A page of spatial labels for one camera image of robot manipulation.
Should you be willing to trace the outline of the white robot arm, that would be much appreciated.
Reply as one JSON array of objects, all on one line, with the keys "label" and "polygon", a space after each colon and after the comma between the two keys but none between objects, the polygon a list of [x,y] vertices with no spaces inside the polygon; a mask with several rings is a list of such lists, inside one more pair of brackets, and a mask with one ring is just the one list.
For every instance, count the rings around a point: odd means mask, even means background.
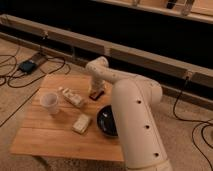
[{"label": "white robot arm", "polygon": [[111,108],[127,171],[173,171],[151,107],[161,85],[142,75],[111,69],[105,57],[86,64],[95,79],[112,84]]}]

